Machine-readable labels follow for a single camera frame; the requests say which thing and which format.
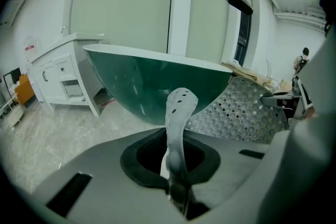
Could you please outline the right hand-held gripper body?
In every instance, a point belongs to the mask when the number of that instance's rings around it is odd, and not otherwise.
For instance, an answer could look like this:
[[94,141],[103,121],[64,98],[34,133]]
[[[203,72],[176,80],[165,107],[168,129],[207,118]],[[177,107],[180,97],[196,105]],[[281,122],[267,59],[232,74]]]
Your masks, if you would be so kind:
[[303,120],[314,116],[312,101],[298,76],[292,79],[291,102],[294,110],[293,119]]

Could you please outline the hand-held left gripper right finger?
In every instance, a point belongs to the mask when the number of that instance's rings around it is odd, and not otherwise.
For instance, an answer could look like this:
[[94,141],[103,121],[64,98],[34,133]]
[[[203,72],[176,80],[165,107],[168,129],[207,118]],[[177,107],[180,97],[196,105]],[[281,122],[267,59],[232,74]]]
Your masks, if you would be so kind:
[[260,223],[260,209],[270,187],[272,146],[249,144],[185,132],[188,141],[208,146],[220,164],[210,179],[192,186],[195,207],[186,223]]

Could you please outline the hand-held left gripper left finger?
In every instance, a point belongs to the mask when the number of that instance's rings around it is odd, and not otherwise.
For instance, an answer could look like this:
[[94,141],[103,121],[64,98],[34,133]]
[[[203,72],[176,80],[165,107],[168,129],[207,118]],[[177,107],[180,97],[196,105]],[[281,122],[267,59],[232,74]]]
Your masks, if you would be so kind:
[[104,142],[48,176],[34,191],[46,223],[186,223],[162,189],[138,185],[123,171],[122,152],[163,128]]

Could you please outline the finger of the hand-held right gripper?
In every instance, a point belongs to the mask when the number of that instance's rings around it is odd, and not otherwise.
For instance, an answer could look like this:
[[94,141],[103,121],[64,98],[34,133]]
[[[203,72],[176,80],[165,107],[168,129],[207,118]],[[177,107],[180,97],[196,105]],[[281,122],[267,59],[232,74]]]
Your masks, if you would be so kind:
[[272,95],[272,96],[262,96],[260,101],[263,105],[278,108],[278,109],[285,109],[288,101],[292,99],[290,95]]

